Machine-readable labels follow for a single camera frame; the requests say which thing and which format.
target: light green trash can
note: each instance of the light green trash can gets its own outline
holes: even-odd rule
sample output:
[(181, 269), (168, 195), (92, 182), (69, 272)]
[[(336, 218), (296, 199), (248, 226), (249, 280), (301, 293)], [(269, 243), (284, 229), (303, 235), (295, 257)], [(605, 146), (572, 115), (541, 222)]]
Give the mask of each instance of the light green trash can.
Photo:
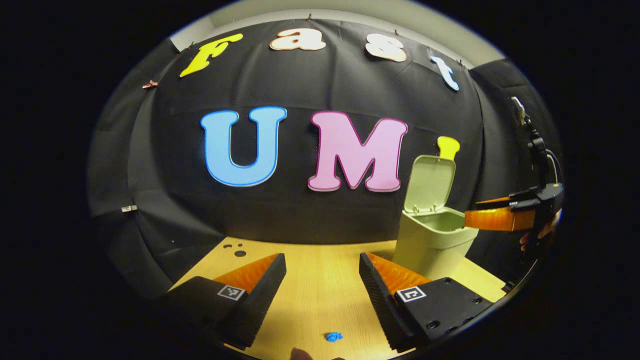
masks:
[(421, 155), (413, 162), (393, 262), (431, 280), (450, 277), (478, 234), (446, 208), (456, 163)]

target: white wall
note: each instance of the white wall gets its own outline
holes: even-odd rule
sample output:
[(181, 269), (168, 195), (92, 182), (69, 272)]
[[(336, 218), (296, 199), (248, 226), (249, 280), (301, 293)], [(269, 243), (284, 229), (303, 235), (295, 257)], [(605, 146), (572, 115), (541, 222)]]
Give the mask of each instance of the white wall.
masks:
[(204, 16), (171, 36), (178, 50), (262, 22), (306, 19), (358, 22), (393, 32), (462, 60), (472, 68), (504, 58), (489, 42), (448, 17), (409, 0), (242, 0)]

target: light blue letter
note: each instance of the light blue letter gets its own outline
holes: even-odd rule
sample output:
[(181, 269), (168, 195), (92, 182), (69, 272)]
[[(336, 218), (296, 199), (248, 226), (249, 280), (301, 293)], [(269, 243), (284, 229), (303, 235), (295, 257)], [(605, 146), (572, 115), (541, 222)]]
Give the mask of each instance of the light blue letter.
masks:
[(258, 155), (249, 166), (236, 165), (231, 160), (231, 127), (238, 113), (224, 110), (202, 117), (204, 152), (209, 173), (215, 180), (229, 186), (254, 186), (271, 177), (278, 163), (278, 124), (287, 117), (287, 110), (263, 106), (249, 112), (258, 127)]
[(453, 81), (453, 78), (451, 77), (451, 74), (453, 74), (453, 70), (451, 70), (451, 68), (444, 63), (444, 60), (437, 56), (432, 56), (431, 61), (435, 62), (436, 65), (438, 65), (440, 75), (442, 75), (442, 78), (447, 83), (447, 85), (449, 85), (449, 87), (453, 90), (458, 91), (460, 87), (458, 86), (458, 83)]

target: letter m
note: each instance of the letter m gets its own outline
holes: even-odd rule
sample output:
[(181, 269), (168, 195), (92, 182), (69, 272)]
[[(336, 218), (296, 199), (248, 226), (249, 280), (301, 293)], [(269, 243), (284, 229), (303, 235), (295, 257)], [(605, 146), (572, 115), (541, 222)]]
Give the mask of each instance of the letter m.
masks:
[(345, 113), (320, 111), (311, 123), (320, 131), (316, 175), (308, 181), (311, 190), (331, 192), (340, 188), (340, 179), (335, 176), (338, 161), (351, 189), (358, 187), (372, 164), (371, 177), (365, 181), (367, 189), (393, 192), (400, 188), (397, 170), (402, 137), (407, 132), (404, 122), (380, 119), (364, 144)]

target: table surface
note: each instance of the table surface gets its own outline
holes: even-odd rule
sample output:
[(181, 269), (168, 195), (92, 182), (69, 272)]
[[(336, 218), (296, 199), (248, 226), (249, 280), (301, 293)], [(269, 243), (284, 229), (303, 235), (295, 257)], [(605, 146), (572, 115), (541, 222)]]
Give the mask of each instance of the table surface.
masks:
[[(388, 345), (358, 273), (358, 264), (360, 253), (365, 251), (390, 260), (395, 247), (395, 240), (301, 245), (227, 237), (172, 288), (194, 276), (213, 279), (281, 252), (285, 254), (287, 274), (253, 345), (242, 352), (264, 360), (288, 360), (291, 349), (296, 347), (314, 359), (390, 359), (399, 353)], [(246, 255), (236, 256), (239, 250)], [(451, 278), (492, 302), (505, 295), (501, 290), (504, 282), (466, 258)], [(328, 332), (341, 332), (343, 338), (330, 343), (324, 338)]]

